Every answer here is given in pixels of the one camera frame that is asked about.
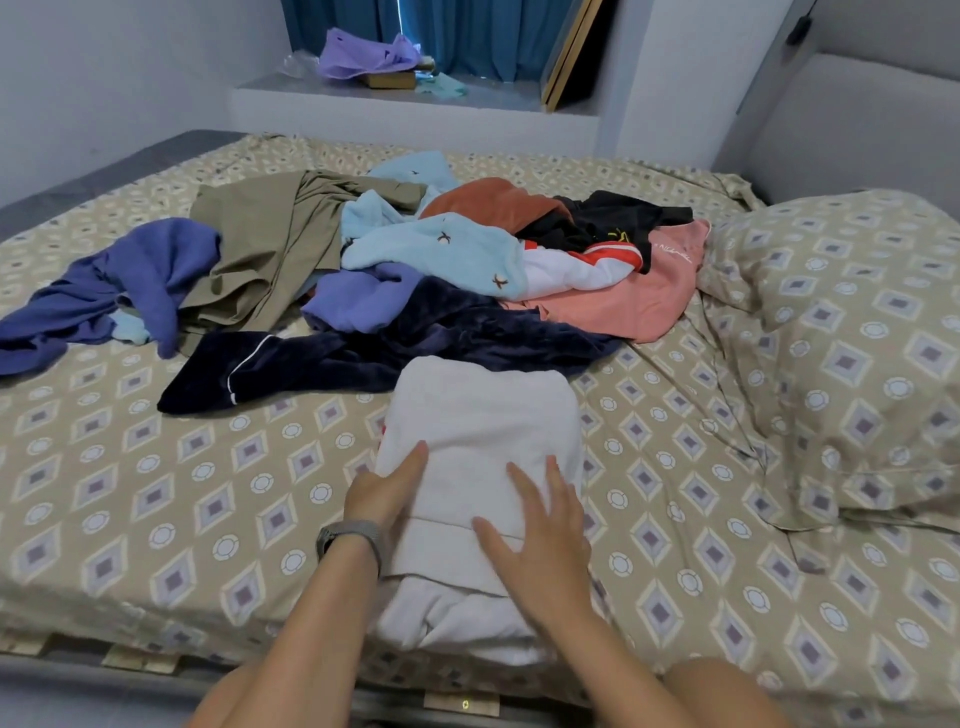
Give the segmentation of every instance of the pink shirt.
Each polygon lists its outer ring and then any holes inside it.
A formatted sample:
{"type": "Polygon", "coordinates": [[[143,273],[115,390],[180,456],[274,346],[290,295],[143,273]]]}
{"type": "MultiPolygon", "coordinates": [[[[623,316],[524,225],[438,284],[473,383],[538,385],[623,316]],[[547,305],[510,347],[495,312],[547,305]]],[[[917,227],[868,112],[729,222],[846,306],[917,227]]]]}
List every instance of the pink shirt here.
{"type": "Polygon", "coordinates": [[[706,220],[656,228],[650,232],[653,261],[646,276],[631,273],[599,291],[564,291],[503,305],[537,308],[542,319],[639,344],[657,341],[677,323],[690,303],[709,232],[706,220]]]}

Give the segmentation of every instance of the headboard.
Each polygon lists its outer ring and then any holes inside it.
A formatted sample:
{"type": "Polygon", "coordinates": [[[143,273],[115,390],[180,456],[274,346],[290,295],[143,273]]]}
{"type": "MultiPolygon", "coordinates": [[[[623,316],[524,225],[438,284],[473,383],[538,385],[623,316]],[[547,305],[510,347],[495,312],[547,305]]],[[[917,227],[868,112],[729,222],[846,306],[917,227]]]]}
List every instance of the headboard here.
{"type": "Polygon", "coordinates": [[[768,202],[893,187],[960,219],[960,0],[797,0],[714,166],[768,202]]]}

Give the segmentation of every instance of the gray watch band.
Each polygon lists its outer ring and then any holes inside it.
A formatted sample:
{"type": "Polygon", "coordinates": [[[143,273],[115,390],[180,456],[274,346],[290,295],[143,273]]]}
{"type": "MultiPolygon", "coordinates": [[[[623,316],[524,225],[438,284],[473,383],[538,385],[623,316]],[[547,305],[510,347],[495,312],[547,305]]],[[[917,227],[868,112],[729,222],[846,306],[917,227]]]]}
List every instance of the gray watch band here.
{"type": "Polygon", "coordinates": [[[339,521],[325,525],[320,529],[320,535],[317,537],[317,559],[323,559],[334,539],[345,533],[353,533],[367,539],[373,549],[373,557],[376,559],[376,577],[380,578],[383,569],[383,537],[380,534],[380,528],[373,521],[339,521]]]}

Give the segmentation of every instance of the pillowcase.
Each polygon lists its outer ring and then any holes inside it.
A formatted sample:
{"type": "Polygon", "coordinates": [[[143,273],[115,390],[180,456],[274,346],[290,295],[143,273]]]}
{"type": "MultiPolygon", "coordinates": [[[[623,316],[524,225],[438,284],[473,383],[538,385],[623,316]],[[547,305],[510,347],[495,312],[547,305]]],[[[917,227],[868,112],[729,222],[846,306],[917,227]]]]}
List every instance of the pillowcase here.
{"type": "Polygon", "coordinates": [[[897,191],[717,226],[698,287],[788,528],[960,493],[960,225],[897,191]],[[769,452],[764,460],[769,459],[769,452]]]}

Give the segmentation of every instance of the mattress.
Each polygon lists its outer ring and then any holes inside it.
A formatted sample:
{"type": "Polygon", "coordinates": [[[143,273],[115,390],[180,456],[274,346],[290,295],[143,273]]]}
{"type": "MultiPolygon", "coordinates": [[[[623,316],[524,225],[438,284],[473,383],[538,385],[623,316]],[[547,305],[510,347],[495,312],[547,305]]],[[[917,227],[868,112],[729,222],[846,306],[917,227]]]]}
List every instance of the mattress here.
{"type": "MultiPolygon", "coordinates": [[[[404,151],[247,136],[129,183],[0,245],[0,313],[129,228],[185,215],[202,183],[307,167],[359,174],[404,151]]],[[[628,160],[448,159],[463,181],[499,176],[571,198],[610,189],[690,205],[714,223],[760,205],[735,176],[628,160]]],[[[296,319],[282,335],[307,331],[296,319]]],[[[802,534],[770,526],[740,426],[750,415],[723,396],[732,389],[718,386],[720,357],[698,295],[658,342],[625,345],[571,381],[587,446],[592,570],[617,628],[657,671],[693,655],[737,663],[801,724],[955,724],[955,625],[921,623],[900,588],[910,573],[933,571],[943,600],[960,603],[960,543],[929,530],[904,542],[867,523],[802,534]],[[880,608],[862,614],[827,575],[803,573],[798,561],[817,554],[868,571],[880,608]]],[[[181,366],[153,345],[72,346],[51,370],[5,386],[0,624],[215,662],[267,649],[312,570],[319,528],[372,467],[390,397],[314,393],[213,418],[163,417],[156,400],[181,366]]],[[[561,666],[376,642],[360,677],[584,700],[561,666]]]]}

